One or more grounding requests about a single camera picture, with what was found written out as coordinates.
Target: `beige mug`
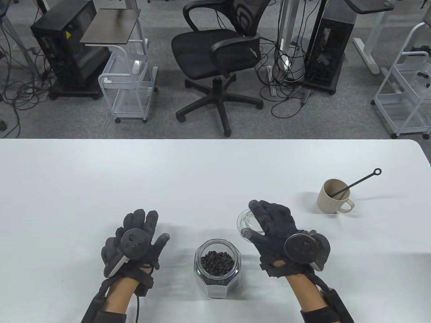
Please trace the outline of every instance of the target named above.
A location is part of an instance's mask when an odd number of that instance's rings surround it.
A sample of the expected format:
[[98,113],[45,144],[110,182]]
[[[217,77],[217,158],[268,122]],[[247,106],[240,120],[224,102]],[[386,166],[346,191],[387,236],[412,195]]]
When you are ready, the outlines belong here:
[[[353,203],[350,199],[350,189],[334,196],[329,197],[330,195],[338,192],[339,190],[347,187],[348,185],[341,180],[330,179],[327,180],[320,190],[319,196],[317,198],[317,206],[325,213],[335,213],[337,211],[341,213],[348,213],[355,207],[355,203]],[[345,203],[350,205],[350,209],[341,208]]]

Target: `mug handle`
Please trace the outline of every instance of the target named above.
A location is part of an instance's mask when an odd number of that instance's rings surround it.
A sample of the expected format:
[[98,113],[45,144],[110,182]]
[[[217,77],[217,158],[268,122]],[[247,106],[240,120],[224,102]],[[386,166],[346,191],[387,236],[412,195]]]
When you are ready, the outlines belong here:
[[355,207],[355,203],[353,203],[353,201],[350,200],[350,199],[347,199],[345,203],[347,203],[348,205],[350,205],[350,209],[346,210],[346,209],[341,208],[341,206],[340,206],[340,208],[338,209],[339,212],[341,212],[341,213],[349,213]]

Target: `gray carpet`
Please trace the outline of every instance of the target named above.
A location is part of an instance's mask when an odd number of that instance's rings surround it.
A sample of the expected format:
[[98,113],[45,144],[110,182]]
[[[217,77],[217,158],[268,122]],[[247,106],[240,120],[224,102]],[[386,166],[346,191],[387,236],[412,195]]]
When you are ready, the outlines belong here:
[[[149,121],[123,120],[115,124],[103,100],[59,98],[40,103],[34,109],[20,113],[22,130],[20,138],[224,138],[217,110],[213,106],[201,108],[187,115],[183,124],[175,119],[175,112],[197,100],[201,94],[184,88],[184,75],[178,68],[171,52],[171,39],[182,32],[190,31],[182,16],[182,7],[190,0],[169,2],[153,0],[151,3],[138,0],[142,8],[141,18],[146,37],[150,39],[149,51],[154,65],[159,66],[157,75],[158,93],[152,101]],[[97,8],[123,6],[117,0],[95,0]],[[316,0],[308,2],[306,12],[315,6]],[[420,4],[415,0],[396,2],[392,19],[403,19],[404,27],[385,28],[373,56],[380,66],[388,66],[396,56],[411,27],[420,19]],[[302,14],[303,4],[298,16]],[[279,0],[269,6],[260,23],[259,33],[270,39],[276,36]],[[20,0],[10,7],[8,16],[15,25],[26,46],[35,46],[29,25],[34,20],[35,6],[31,0]],[[311,33],[315,13],[309,19],[306,35]],[[374,22],[374,15],[360,16],[352,37],[365,40]],[[199,9],[192,19],[199,27],[217,28],[214,11]],[[296,30],[300,19],[297,19]],[[281,120],[271,116],[272,102],[265,102],[263,110],[243,104],[227,104],[227,113],[232,128],[232,138],[244,139],[388,139],[389,129],[379,113],[370,105],[383,76],[375,76],[366,67],[353,43],[349,41],[346,58],[338,82],[337,93],[313,95],[307,105],[294,118]],[[19,52],[13,52],[22,61]],[[4,79],[4,60],[0,63],[0,78]],[[29,80],[22,69],[13,69],[12,81]],[[237,74],[237,82],[230,91],[249,96],[259,96],[262,84],[253,70]],[[299,100],[280,104],[275,113],[286,116],[294,113]],[[16,118],[10,107],[0,103],[0,118],[13,127]],[[430,141],[420,135],[402,136],[402,139],[417,141],[431,158]]]

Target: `glove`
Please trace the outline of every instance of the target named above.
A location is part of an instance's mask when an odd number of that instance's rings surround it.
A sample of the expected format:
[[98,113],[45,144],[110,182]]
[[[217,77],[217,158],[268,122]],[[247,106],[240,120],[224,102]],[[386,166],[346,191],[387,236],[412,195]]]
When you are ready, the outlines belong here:
[[[145,296],[148,289],[152,288],[153,279],[151,274],[154,269],[158,270],[160,268],[160,253],[170,239],[169,235],[164,233],[157,238],[153,245],[151,244],[158,218],[159,215],[156,211],[148,212],[147,218],[145,218],[145,211],[142,209],[136,210],[134,213],[129,213],[124,218],[123,226],[117,229],[115,237],[108,238],[105,246],[102,248],[102,259],[103,262],[107,264],[111,254],[118,249],[121,238],[128,230],[138,228],[147,234],[150,241],[147,251],[140,258],[129,260],[127,263],[123,264],[114,275],[130,277],[137,280],[139,282],[139,285],[135,290],[135,294],[137,296]],[[145,273],[142,268],[151,269],[151,273]]]
[[265,235],[249,228],[242,229],[241,235],[251,241],[260,253],[262,270],[266,270],[270,277],[314,273],[309,264],[293,262],[284,251],[286,240],[291,235],[302,232],[296,228],[290,209],[283,205],[256,200],[251,201],[248,206]]

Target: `black office chair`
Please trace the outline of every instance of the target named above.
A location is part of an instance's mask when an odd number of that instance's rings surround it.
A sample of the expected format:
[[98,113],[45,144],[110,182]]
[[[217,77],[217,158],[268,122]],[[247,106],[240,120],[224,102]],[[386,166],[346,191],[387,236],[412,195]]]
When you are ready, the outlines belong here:
[[[192,80],[216,76],[212,88],[190,80],[186,87],[194,87],[206,94],[192,104],[176,112],[179,122],[186,120],[185,115],[210,103],[217,105],[222,120],[224,134],[231,136],[224,102],[243,102],[263,109],[263,101],[248,96],[226,92],[236,75],[230,73],[253,68],[260,61],[260,36],[257,26],[270,0],[201,0],[187,4],[183,15],[193,31],[176,36],[172,40],[174,57],[184,74]],[[225,15],[235,31],[213,29],[199,31],[189,16],[194,8],[210,8]],[[228,79],[223,86],[220,75]]]

